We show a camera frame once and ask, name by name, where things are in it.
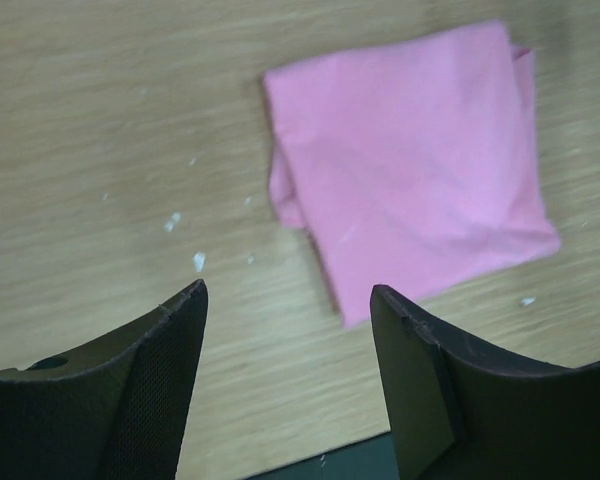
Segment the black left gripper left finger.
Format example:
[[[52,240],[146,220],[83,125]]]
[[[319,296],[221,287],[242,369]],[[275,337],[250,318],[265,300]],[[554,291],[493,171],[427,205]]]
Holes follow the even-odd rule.
[[[0,479],[173,479],[208,312],[197,280],[24,370],[0,370]]]

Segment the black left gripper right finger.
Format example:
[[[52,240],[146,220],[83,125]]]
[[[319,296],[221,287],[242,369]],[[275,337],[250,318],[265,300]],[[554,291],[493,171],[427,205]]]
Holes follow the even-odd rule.
[[[600,361],[508,351],[386,285],[371,323],[403,479],[600,479]]]

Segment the pink t shirt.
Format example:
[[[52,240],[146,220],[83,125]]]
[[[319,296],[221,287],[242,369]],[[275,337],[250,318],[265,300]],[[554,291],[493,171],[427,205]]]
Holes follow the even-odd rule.
[[[421,300],[559,250],[534,66],[489,20],[265,74],[270,199],[311,237],[346,327],[377,284]]]

